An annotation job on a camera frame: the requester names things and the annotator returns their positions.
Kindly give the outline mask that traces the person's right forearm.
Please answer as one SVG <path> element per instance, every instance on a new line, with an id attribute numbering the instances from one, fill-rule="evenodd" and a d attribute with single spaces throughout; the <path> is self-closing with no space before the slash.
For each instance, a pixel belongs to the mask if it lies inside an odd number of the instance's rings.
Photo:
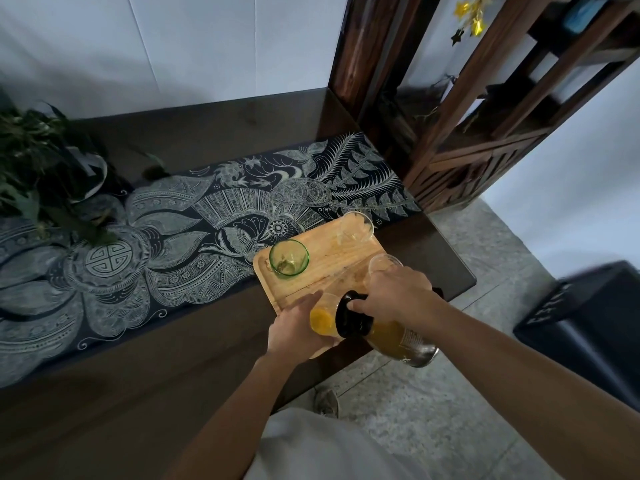
<path id="1" fill-rule="evenodd" d="M 556 473 L 640 480 L 640 413 L 434 292 L 424 307 L 428 339 Z"/>

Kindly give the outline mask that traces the black patterned table runner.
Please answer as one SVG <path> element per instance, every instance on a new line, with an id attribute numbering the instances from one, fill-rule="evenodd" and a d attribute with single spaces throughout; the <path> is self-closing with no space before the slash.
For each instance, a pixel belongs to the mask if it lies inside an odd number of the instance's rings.
<path id="1" fill-rule="evenodd" d="M 117 241 L 0 217 L 0 389 L 240 291 L 261 250 L 351 211 L 422 210 L 363 132 L 183 171 L 76 207 Z"/>

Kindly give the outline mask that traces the person's left forearm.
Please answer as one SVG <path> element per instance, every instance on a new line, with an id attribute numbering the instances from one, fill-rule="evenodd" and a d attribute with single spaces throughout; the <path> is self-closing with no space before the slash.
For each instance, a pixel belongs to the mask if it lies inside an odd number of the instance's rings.
<path id="1" fill-rule="evenodd" d="M 268 351 L 192 439 L 165 480 L 241 480 L 276 400 L 300 361 Z"/>

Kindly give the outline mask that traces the orange juice bottle black cap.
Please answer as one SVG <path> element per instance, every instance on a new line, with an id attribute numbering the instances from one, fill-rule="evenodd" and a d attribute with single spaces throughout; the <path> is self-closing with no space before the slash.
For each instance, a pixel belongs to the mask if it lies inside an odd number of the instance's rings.
<path id="1" fill-rule="evenodd" d="M 439 348 L 428 343 L 416 332 L 396 321 L 377 321 L 373 317 L 348 309 L 348 303 L 365 300 L 367 294 L 349 290 L 337 306 L 335 327 L 343 339 L 361 337 L 382 355 L 414 368 L 430 364 Z"/>

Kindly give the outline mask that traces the person's left hand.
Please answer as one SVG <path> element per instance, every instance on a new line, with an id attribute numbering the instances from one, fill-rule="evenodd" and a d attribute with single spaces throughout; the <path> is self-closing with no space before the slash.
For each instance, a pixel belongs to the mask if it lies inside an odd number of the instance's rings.
<path id="1" fill-rule="evenodd" d="M 319 335 L 311 329 L 309 316 L 293 315 L 292 304 L 269 327 L 268 355 L 274 355 L 293 367 L 311 358 L 318 350 L 332 345 L 332 337 Z"/>

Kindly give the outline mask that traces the person's right hand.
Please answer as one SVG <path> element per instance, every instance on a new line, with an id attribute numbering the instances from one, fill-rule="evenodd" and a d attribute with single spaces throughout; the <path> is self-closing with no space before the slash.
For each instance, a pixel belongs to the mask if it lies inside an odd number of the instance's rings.
<path id="1" fill-rule="evenodd" d="M 380 296 L 385 305 L 385 318 L 396 321 L 439 345 L 438 319 L 447 302 L 434 291 L 425 274 L 402 266 L 372 275 L 368 296 Z"/>

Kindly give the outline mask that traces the person's grey shoe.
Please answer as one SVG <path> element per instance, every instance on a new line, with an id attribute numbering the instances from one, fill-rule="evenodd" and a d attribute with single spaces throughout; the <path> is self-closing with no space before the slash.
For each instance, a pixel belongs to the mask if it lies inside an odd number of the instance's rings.
<path id="1" fill-rule="evenodd" d="M 340 403 L 338 395 L 332 388 L 317 387 L 315 389 L 312 411 L 318 415 L 339 419 Z"/>

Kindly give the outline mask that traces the clear drinking glass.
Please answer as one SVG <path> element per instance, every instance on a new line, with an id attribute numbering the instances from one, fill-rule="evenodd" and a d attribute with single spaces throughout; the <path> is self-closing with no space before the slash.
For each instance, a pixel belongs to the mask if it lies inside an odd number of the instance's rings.
<path id="1" fill-rule="evenodd" d="M 338 218 L 337 243 L 340 245 L 360 244 L 371 240 L 374 224 L 368 215 L 351 210 Z"/>
<path id="2" fill-rule="evenodd" d="M 402 262 L 395 256 L 389 254 L 378 254 L 373 256 L 368 265 L 367 275 L 364 279 L 364 285 L 368 289 L 371 284 L 372 275 L 379 271 L 387 271 L 395 267 L 402 267 Z"/>

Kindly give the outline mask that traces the black box stool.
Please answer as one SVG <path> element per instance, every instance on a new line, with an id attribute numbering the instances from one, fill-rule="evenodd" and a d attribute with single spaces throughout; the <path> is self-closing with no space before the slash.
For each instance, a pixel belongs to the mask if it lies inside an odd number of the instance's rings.
<path id="1" fill-rule="evenodd" d="M 558 281 L 513 334 L 640 412 L 640 270 L 628 261 Z"/>

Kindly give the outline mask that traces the gold star decoration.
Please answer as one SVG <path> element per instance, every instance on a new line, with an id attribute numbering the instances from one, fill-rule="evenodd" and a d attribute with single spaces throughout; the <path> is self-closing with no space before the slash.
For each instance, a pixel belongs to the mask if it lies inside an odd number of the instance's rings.
<path id="1" fill-rule="evenodd" d="M 454 8 L 459 27 L 452 35 L 452 46 L 460 43 L 464 34 L 479 38 L 485 31 L 484 10 L 492 0 L 459 0 Z"/>

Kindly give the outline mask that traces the glass of orange juice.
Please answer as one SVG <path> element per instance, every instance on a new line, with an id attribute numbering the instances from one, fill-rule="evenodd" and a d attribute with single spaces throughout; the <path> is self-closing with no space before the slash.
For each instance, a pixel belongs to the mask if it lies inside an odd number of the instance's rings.
<path id="1" fill-rule="evenodd" d="M 336 326 L 337 310 L 341 297 L 323 293 L 309 313 L 311 329 L 319 335 L 343 340 Z"/>

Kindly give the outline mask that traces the person's white shorts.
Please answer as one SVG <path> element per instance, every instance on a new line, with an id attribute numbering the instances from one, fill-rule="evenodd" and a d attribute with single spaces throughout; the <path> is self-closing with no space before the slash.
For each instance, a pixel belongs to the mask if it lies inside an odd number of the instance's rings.
<path id="1" fill-rule="evenodd" d="M 272 415 L 243 480 L 432 480 L 404 454 L 386 450 L 363 429 L 311 411 Z"/>

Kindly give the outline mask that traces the green drinking glass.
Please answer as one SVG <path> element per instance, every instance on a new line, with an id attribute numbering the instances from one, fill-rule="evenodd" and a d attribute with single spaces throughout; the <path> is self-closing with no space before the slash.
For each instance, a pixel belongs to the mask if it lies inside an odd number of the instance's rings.
<path id="1" fill-rule="evenodd" d="M 288 239 L 274 244 L 269 251 L 269 265 L 278 278 L 293 278 L 309 264 L 307 247 L 298 240 Z"/>

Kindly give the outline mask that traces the dark wooden shelf unit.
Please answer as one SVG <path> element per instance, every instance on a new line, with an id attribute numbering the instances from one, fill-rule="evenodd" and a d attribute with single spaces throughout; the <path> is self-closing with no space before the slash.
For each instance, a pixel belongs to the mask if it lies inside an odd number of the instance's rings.
<path id="1" fill-rule="evenodd" d="M 640 58 L 640 0 L 608 0 L 587 28 L 576 0 L 492 0 L 459 69 L 404 88 L 447 0 L 347 0 L 329 87 L 427 211 L 469 203 Z"/>

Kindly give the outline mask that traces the blue item on shelf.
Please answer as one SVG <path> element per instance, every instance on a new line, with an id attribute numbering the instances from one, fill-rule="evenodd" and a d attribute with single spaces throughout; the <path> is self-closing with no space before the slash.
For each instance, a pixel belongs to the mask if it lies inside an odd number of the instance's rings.
<path id="1" fill-rule="evenodd" d="M 563 15 L 561 26 L 565 31 L 577 35 L 582 33 L 608 0 L 576 0 L 570 3 Z"/>

